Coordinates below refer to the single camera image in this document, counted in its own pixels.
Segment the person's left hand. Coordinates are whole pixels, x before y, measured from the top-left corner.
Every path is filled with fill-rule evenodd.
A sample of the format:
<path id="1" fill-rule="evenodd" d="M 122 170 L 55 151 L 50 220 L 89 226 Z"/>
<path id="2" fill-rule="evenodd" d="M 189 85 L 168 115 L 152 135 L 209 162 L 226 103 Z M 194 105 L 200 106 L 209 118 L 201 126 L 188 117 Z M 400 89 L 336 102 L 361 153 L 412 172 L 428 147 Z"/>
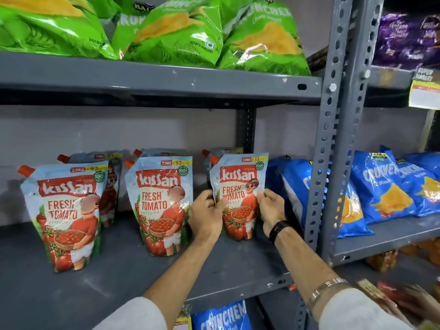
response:
<path id="1" fill-rule="evenodd" d="M 221 234 L 223 212 L 215 212 L 215 203 L 210 189 L 202 191 L 193 201 L 188 223 L 197 242 L 214 245 Z"/>

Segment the person's right hand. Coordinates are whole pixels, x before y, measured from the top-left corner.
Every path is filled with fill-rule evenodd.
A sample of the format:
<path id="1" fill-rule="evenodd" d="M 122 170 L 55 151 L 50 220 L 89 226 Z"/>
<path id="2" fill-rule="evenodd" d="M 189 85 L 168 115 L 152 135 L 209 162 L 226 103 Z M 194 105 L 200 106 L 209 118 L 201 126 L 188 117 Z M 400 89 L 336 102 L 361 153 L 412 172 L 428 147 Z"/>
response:
<path id="1" fill-rule="evenodd" d="M 265 193 L 267 196 L 267 212 L 261 213 L 261 220 L 263 222 L 263 232 L 268 237 L 272 227 L 278 221 L 285 220 L 284 199 L 270 189 L 264 189 L 258 193 Z"/>

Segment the red-capped tomato ketchup pouch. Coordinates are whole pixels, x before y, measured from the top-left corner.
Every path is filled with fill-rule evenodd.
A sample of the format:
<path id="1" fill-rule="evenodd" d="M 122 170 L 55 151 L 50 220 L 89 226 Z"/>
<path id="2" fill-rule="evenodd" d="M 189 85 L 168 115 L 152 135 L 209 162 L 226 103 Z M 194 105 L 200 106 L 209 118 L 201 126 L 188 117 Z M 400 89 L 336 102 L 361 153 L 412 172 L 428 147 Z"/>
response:
<path id="1" fill-rule="evenodd" d="M 215 201 L 227 200 L 222 219 L 224 230 L 236 241 L 253 237 L 259 204 L 265 189 L 269 153 L 225 154 L 210 170 Z"/>

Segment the person's left forearm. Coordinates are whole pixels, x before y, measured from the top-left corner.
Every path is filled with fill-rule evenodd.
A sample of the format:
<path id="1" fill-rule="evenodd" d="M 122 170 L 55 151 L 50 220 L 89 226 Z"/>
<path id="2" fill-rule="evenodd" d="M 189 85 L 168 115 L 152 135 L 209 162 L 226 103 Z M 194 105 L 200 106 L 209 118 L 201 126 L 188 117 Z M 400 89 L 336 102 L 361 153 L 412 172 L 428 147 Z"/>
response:
<path id="1" fill-rule="evenodd" d="M 198 234 L 141 297 L 130 299 L 92 330 L 173 330 L 182 307 L 220 233 Z"/>

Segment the person's right forearm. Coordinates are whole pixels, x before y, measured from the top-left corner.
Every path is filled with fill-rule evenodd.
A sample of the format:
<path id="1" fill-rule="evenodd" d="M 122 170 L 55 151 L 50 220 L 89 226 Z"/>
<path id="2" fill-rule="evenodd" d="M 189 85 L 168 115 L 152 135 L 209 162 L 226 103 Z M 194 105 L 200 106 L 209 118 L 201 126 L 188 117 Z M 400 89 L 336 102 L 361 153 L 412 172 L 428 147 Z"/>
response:
<path id="1" fill-rule="evenodd" d="M 275 247 L 319 330 L 414 330 L 340 278 L 294 228 L 280 232 Z"/>

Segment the blue chip bag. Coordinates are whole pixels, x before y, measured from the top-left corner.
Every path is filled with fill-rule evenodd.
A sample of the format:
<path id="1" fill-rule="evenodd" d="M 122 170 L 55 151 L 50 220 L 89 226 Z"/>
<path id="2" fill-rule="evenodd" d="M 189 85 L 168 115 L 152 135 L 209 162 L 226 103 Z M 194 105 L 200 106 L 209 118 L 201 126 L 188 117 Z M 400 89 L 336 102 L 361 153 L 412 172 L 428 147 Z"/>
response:
<path id="1" fill-rule="evenodd" d="M 253 330 L 245 300 L 196 312 L 191 322 L 192 330 Z"/>
<path id="2" fill-rule="evenodd" d="M 286 194 L 282 175 L 278 170 L 278 166 L 285 164 L 289 160 L 291 160 L 289 155 L 269 159 L 266 169 L 265 187 L 280 195 L 283 199 L 286 199 Z"/>
<path id="3" fill-rule="evenodd" d="M 312 163 L 311 160 L 298 159 L 287 160 L 278 166 L 286 196 L 302 228 L 305 226 L 307 214 Z M 364 219 L 360 199 L 354 186 L 349 183 L 344 197 L 338 239 L 369 235 L 374 235 L 374 232 Z"/>
<path id="4" fill-rule="evenodd" d="M 356 150 L 350 181 L 359 196 L 367 225 L 415 216 L 416 205 L 403 190 L 399 167 L 391 150 Z"/>
<path id="5" fill-rule="evenodd" d="M 440 181 L 428 170 L 395 157 L 402 179 L 402 189 L 415 203 L 415 216 L 440 214 Z"/>
<path id="6" fill-rule="evenodd" d="M 440 151 L 406 154 L 403 159 L 430 171 L 440 181 Z"/>

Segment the black wristband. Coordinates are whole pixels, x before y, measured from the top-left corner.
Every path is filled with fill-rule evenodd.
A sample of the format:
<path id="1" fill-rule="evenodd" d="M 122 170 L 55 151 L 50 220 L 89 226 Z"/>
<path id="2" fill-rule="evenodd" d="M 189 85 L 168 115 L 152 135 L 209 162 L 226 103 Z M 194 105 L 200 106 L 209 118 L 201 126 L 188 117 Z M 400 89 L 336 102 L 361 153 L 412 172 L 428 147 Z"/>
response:
<path id="1" fill-rule="evenodd" d="M 285 228 L 293 228 L 292 225 L 286 221 L 286 220 L 281 220 L 278 221 L 271 229 L 270 233 L 269 233 L 269 240 L 270 242 L 275 245 L 276 239 L 278 237 L 278 235 L 280 234 L 280 232 L 282 232 Z"/>

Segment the row of ketchup pouches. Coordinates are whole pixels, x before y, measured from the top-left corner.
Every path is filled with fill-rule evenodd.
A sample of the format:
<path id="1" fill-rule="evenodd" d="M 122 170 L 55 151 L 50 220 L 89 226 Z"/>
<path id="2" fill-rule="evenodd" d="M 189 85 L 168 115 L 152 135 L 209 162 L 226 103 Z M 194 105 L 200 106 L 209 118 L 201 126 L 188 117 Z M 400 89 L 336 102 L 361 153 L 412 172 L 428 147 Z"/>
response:
<path id="1" fill-rule="evenodd" d="M 172 256 L 187 243 L 193 202 L 192 157 L 141 153 L 123 162 L 119 151 L 60 155 L 58 165 L 22 165 L 21 191 L 54 272 L 78 271 L 101 251 L 101 231 L 114 221 L 123 165 L 125 185 L 143 244 Z"/>

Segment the yellow snack packet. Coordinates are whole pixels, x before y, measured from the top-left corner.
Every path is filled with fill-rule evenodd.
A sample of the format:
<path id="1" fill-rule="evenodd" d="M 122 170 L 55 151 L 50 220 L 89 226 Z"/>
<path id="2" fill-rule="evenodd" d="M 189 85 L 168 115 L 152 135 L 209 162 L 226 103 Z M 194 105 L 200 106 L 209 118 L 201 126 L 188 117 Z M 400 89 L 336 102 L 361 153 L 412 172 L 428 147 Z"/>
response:
<path id="1" fill-rule="evenodd" d="M 175 322 L 173 330 L 193 330 L 190 312 L 191 305 L 184 304 Z"/>

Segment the grey metal shelf board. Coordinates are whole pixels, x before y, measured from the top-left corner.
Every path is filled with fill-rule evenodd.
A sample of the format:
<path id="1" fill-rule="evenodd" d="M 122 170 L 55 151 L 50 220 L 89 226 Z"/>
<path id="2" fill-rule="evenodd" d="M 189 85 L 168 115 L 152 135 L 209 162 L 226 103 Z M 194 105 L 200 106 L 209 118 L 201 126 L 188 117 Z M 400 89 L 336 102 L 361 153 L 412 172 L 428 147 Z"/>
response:
<path id="1" fill-rule="evenodd" d="M 327 47 L 306 57 L 313 76 L 323 78 Z M 371 66 L 366 88 L 365 106 L 371 108 L 404 108 L 407 106 L 413 71 Z"/>
<path id="2" fill-rule="evenodd" d="M 319 105 L 320 77 L 0 51 L 0 105 L 245 110 Z"/>
<path id="3" fill-rule="evenodd" d="M 153 257 L 135 220 L 122 214 L 104 231 L 102 254 L 83 270 L 54 273 L 31 223 L 0 227 L 0 330 L 88 330 L 140 296 L 178 256 Z M 186 303 L 191 312 L 250 298 L 267 328 L 294 330 L 298 294 L 274 246 L 220 237 Z"/>
<path id="4" fill-rule="evenodd" d="M 377 223 L 375 234 L 338 239 L 330 254 L 330 266 L 339 266 L 403 246 L 440 237 L 440 214 L 407 217 Z"/>

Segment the orange snack packet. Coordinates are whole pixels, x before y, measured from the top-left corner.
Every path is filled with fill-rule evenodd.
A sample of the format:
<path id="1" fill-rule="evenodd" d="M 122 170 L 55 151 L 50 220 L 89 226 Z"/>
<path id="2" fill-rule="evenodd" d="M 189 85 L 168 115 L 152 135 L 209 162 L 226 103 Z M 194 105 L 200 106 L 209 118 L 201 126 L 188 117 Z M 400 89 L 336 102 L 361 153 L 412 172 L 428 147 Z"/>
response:
<path id="1" fill-rule="evenodd" d="M 397 264 L 399 250 L 393 249 L 366 258 L 366 263 L 374 270 L 385 273 L 392 270 Z"/>
<path id="2" fill-rule="evenodd" d="M 399 249 L 399 252 L 420 257 L 436 266 L 440 266 L 440 237 L 403 246 Z"/>

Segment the red snack packet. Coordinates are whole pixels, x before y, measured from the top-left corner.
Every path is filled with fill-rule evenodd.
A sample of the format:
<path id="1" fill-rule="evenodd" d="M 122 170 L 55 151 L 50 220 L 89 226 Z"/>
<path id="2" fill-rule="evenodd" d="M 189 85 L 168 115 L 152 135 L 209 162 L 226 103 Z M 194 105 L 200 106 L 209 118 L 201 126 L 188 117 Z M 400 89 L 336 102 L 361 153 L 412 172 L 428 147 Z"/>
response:
<path id="1" fill-rule="evenodd" d="M 357 288 L 379 305 L 385 305 L 386 299 L 391 300 L 397 305 L 402 302 L 409 304 L 415 302 L 415 298 L 408 294 L 402 287 L 397 287 L 382 281 L 378 281 L 377 285 L 375 285 L 364 278 L 356 282 L 356 285 Z"/>

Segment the row of green chip bags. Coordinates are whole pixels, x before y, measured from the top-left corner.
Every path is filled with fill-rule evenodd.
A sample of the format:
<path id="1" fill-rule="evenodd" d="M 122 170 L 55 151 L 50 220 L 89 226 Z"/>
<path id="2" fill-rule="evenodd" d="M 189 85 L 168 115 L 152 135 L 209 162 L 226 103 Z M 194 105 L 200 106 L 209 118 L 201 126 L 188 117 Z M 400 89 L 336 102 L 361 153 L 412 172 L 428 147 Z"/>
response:
<path id="1" fill-rule="evenodd" d="M 0 50 L 311 76 L 274 0 L 0 0 Z"/>

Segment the yellow white shelf label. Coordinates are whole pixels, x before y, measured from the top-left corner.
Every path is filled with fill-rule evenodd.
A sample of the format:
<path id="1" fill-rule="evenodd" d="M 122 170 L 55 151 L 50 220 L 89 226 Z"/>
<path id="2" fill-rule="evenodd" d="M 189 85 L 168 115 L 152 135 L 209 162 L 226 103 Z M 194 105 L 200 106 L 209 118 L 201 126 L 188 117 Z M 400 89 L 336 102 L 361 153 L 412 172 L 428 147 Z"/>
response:
<path id="1" fill-rule="evenodd" d="M 440 69 L 419 67 L 415 70 L 410 84 L 408 106 L 440 110 Z"/>

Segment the purple snack bag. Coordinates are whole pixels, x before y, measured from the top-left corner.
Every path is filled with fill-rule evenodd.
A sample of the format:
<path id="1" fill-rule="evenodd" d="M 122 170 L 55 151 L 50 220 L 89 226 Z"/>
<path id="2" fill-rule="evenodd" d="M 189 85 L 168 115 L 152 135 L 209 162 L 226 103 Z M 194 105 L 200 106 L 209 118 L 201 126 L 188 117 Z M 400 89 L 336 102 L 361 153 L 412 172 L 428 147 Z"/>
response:
<path id="1" fill-rule="evenodd" d="M 426 49 L 419 44 L 424 33 L 423 18 L 408 14 L 381 16 L 372 65 L 414 70 Z"/>
<path id="2" fill-rule="evenodd" d="M 419 39 L 422 64 L 440 70 L 440 14 L 426 16 L 420 29 L 423 32 Z"/>

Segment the dark slotted rear post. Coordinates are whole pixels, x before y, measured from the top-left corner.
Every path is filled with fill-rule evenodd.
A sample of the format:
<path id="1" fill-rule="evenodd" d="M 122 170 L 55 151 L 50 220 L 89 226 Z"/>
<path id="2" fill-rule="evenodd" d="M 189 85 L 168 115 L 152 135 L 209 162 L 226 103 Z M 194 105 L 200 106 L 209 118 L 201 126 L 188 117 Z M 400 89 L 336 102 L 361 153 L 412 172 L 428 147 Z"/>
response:
<path id="1" fill-rule="evenodd" d="M 235 111 L 235 146 L 254 153 L 257 108 Z"/>

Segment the grey slotted upright post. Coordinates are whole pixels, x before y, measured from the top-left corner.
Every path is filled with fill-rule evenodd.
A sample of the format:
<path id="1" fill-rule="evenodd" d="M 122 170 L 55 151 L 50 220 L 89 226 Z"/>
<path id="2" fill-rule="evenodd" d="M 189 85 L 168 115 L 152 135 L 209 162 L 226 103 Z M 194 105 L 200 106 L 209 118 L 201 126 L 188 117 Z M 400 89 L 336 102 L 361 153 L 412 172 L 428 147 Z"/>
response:
<path id="1" fill-rule="evenodd" d="M 304 240 L 333 267 L 384 0 L 334 0 Z"/>

